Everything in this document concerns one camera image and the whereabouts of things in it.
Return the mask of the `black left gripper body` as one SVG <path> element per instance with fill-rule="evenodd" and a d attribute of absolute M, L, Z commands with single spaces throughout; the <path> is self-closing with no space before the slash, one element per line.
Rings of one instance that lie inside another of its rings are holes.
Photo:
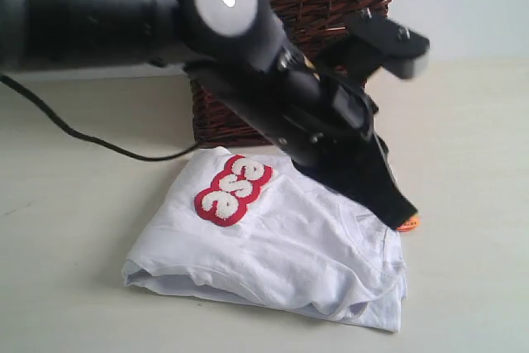
<path fill-rule="evenodd" d="M 379 154 L 376 107 L 362 84 L 300 57 L 285 66 L 199 60 L 189 75 L 237 116 L 307 168 L 366 166 Z"/>

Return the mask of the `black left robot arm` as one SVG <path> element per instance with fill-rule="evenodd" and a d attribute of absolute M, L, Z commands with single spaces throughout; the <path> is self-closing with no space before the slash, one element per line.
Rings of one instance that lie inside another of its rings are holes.
<path fill-rule="evenodd" d="M 387 16 L 388 0 L 1 0 L 1 81 L 68 135 L 14 79 L 28 72 L 178 66 L 217 100 L 196 146 L 265 138 L 296 170 L 393 229 L 417 209 L 401 194 L 365 83 L 417 74 L 429 40 Z"/>

